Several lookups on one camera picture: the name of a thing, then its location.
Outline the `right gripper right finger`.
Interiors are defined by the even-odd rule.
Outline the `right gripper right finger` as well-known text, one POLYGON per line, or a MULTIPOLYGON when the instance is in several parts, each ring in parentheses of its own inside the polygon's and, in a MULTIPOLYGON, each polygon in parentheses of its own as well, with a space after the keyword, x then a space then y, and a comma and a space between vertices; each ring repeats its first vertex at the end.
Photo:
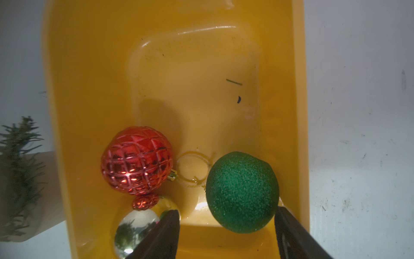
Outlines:
POLYGON ((276 210, 274 225, 281 259, 332 259, 285 207, 276 210))

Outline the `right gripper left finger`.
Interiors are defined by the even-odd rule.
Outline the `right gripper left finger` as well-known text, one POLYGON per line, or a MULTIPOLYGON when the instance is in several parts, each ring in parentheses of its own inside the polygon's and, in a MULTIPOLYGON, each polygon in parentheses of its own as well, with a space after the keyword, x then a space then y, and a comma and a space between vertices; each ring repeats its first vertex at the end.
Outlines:
POLYGON ((180 235, 180 215, 167 211, 127 259, 175 259, 180 235))

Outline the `silver shiny ball ornament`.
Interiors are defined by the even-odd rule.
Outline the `silver shiny ball ornament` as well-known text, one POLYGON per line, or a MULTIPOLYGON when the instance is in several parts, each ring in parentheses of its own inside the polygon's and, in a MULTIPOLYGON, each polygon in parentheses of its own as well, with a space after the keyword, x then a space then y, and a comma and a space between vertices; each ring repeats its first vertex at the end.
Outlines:
POLYGON ((158 203, 146 210, 132 209, 120 221, 114 235, 114 251, 125 259, 141 243, 169 210, 178 210, 172 199, 161 196, 158 203))

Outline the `green glitter ball ornament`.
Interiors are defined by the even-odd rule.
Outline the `green glitter ball ornament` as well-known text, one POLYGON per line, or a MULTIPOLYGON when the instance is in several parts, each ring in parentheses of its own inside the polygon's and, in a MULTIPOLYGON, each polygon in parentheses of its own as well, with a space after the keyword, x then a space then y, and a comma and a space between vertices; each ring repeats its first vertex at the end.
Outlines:
POLYGON ((279 184, 272 167, 243 152, 228 153, 213 164, 205 193, 216 221, 239 234, 264 228, 279 203, 279 184))

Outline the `red faceted ball ornament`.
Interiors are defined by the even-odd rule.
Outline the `red faceted ball ornament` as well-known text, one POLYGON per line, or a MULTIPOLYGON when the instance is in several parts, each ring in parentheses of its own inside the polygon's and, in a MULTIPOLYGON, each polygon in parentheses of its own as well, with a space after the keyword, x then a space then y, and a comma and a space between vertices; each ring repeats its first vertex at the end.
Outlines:
POLYGON ((116 134, 103 152, 102 176, 114 190, 135 197, 134 210, 151 209, 160 200, 154 191, 177 177, 172 150, 165 135, 154 128, 126 128, 116 134))

